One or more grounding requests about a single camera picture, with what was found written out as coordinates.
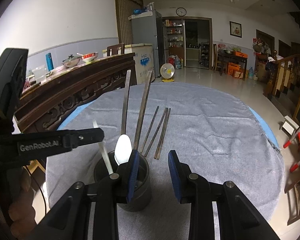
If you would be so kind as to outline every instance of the red and white bowl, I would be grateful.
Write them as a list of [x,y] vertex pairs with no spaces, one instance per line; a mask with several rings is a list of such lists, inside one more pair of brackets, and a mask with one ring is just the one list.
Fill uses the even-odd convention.
[[83,56],[81,56],[81,59],[85,62],[91,62],[92,60],[94,60],[95,58],[98,57],[98,52],[93,52],[93,53],[89,53],[89,54],[85,54]]

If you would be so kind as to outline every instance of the gray refrigerator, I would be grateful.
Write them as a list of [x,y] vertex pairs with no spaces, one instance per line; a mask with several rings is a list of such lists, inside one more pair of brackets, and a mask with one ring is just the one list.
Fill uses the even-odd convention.
[[160,67],[165,63],[162,15],[154,10],[152,13],[140,14],[132,18],[133,44],[151,43],[154,59],[154,76],[160,76]]

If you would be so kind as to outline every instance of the power cord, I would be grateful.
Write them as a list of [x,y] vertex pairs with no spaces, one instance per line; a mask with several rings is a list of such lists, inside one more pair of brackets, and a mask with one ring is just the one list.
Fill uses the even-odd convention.
[[41,192],[41,195],[42,195],[42,198],[43,198],[43,202],[44,202],[44,215],[46,215],[46,214],[47,214],[47,204],[46,204],[46,199],[45,199],[45,197],[44,197],[44,194],[43,194],[43,192],[42,192],[42,189],[41,189],[41,187],[39,186],[39,183],[37,182],[37,180],[36,180],[36,179],[32,176],[32,174],[30,173],[28,167],[25,166],[25,168],[26,168],[26,170],[28,171],[30,177],[31,177],[31,178],[34,180],[34,182],[37,184],[37,186],[38,186],[38,188],[39,188],[39,190],[40,190],[40,192]]

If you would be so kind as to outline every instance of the metal screw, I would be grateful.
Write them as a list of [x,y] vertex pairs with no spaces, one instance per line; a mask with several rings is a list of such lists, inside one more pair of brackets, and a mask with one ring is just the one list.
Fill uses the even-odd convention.
[[76,189],[79,189],[79,188],[81,188],[83,186],[83,182],[81,182],[81,181],[78,181],[78,182],[76,182],[75,184],[74,184],[74,188],[76,188]]
[[119,178],[119,174],[118,173],[112,173],[110,174],[110,179],[117,179]]
[[235,184],[234,184],[234,182],[233,182],[233,181],[231,181],[231,180],[228,180],[228,181],[226,181],[226,186],[227,186],[227,187],[234,187],[234,186],[235,186]]
[[195,180],[195,179],[197,179],[197,178],[199,178],[198,174],[196,174],[196,173],[190,173],[190,174],[189,174],[189,179]]

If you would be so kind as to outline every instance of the clock face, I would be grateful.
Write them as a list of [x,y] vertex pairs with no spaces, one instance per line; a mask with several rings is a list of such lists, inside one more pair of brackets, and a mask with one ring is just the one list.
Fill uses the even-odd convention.
[[180,8],[178,8],[178,9],[176,10],[176,13],[177,13],[179,16],[185,16],[186,13],[187,13],[187,11],[186,11],[186,9],[180,7]]

